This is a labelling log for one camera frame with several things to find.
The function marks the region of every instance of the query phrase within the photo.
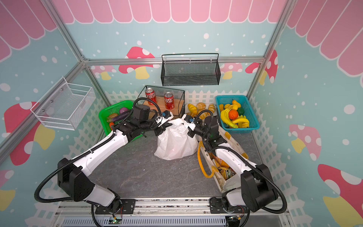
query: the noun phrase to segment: toy fruit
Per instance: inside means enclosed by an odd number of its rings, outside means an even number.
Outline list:
[[[232,101],[232,104],[236,104],[236,105],[238,106],[238,108],[240,108],[240,107],[241,107],[241,104],[240,104],[239,102],[237,102],[236,100],[233,100],[233,101]]]
[[[198,110],[203,110],[203,109],[205,109],[205,104],[204,104],[204,103],[202,103],[202,102],[198,103],[198,104],[197,104],[197,109],[198,109]]]
[[[232,104],[230,106],[232,107],[232,110],[237,110],[238,109],[238,106],[236,104]]]
[[[243,115],[245,113],[245,110],[242,107],[240,107],[237,109],[237,112],[238,112],[238,115]]]
[[[190,112],[194,115],[197,115],[198,113],[198,110],[197,110],[197,107],[195,107],[193,104],[188,104],[188,109],[190,110]]]
[[[225,110],[223,110],[222,112],[221,112],[221,120],[224,122],[224,123],[226,123],[229,127],[231,127],[231,128],[234,128],[234,129],[236,129],[236,128],[238,128],[238,126],[237,125],[235,125],[235,124],[233,124],[232,123],[232,121],[229,119],[229,112],[230,112],[231,110],[230,109],[225,109]]]
[[[228,117],[231,119],[231,120],[234,120],[236,119],[237,117],[239,117],[238,115],[238,112],[236,110],[230,110],[229,113],[228,113]]]

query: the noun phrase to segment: red can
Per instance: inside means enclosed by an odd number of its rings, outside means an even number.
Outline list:
[[[174,95],[171,92],[167,92],[164,95],[165,107],[168,110],[174,109]]]
[[[156,95],[155,95],[155,91],[152,88],[147,88],[145,91],[146,97],[151,99],[152,101],[156,102]]]

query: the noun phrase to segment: mushroom wall decal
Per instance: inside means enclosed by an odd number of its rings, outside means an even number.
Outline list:
[[[320,164],[318,173],[336,198],[323,197],[324,203],[334,220],[342,227],[358,226],[363,223],[363,181],[334,167]]]
[[[241,63],[226,63],[221,65],[220,67],[221,73],[224,73],[222,79],[228,80],[232,78],[232,72],[242,72],[242,64]]]
[[[313,161],[316,161],[321,152],[321,138],[318,130],[304,125],[290,125],[289,136],[294,135],[296,140],[291,141],[297,153],[301,153],[305,147]]]
[[[125,58],[155,58],[155,57],[149,51],[141,47],[134,46],[129,50]],[[146,67],[159,68],[160,65],[120,65],[118,70],[123,74],[130,73],[135,70],[136,79],[142,80],[150,77],[150,75],[146,71]]]
[[[263,86],[265,85],[265,78],[269,75],[270,82],[273,83],[276,78],[277,68],[278,68],[278,58],[276,50],[273,51],[269,62],[266,65],[265,70],[262,73],[262,76],[259,80],[260,84]],[[257,72],[259,63],[252,63],[246,68],[246,73],[254,73]]]
[[[30,114],[30,108],[36,102],[22,102],[8,108],[4,113],[6,133],[3,137],[7,137],[16,127]],[[39,143],[43,150],[53,142],[56,132],[53,129],[46,128],[40,122],[28,132],[28,134],[21,140],[21,142],[10,153],[10,159],[16,166],[24,164],[30,157],[33,149],[34,141]]]
[[[14,175],[13,170],[0,170],[0,188]],[[0,190],[0,211],[5,211],[15,197],[15,190]]]
[[[111,79],[110,75],[107,72],[116,72],[116,69],[112,65],[93,65],[91,69],[97,78],[99,78],[101,75],[101,78],[103,80]]]

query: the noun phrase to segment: wall-mounted basket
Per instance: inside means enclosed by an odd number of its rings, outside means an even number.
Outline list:
[[[76,130],[96,99],[93,88],[70,84],[65,78],[54,86],[55,91],[48,98],[46,93],[30,110],[45,127]]]
[[[218,53],[163,54],[163,86],[219,85]]]

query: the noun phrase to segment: white polka dot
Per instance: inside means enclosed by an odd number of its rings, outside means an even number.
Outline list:
[[[10,135],[10,133],[2,133],[2,134],[1,134],[1,136],[2,136],[3,138],[8,137],[9,135]]]
[[[310,136],[305,136],[305,142],[310,143],[311,142],[311,137]]]
[[[347,140],[347,139],[343,139],[343,144],[344,144],[344,145],[349,145],[349,140]]]
[[[340,195],[340,188],[334,181],[328,179],[324,181],[327,186],[329,186],[331,189],[333,189],[334,192],[336,192],[338,195]]]
[[[321,146],[321,138],[317,138],[315,142],[318,146]]]
[[[147,51],[147,50],[145,50],[145,49],[142,49],[142,53],[145,54],[145,55],[149,55],[150,54],[150,52]]]
[[[317,156],[313,153],[310,154],[310,157],[313,161],[316,161],[317,160]]]
[[[346,105],[344,107],[344,113],[346,114],[352,114],[355,111],[355,107],[352,104]]]
[[[33,143],[34,143],[34,141],[30,141],[30,142],[27,142],[25,144],[25,146],[24,146],[25,153],[27,153],[27,154],[31,154],[32,153]]]
[[[24,110],[29,110],[30,108],[32,108],[32,102],[22,102],[19,103],[20,107],[23,108]]]
[[[13,170],[9,170],[5,173],[5,179],[10,179],[14,175]]]
[[[4,92],[8,92],[10,91],[10,86],[8,84],[2,83],[0,84],[0,89],[3,90]]]
[[[343,179],[351,185],[359,185],[362,181],[362,179],[352,176],[349,173],[343,171],[341,171],[340,174],[342,175]]]

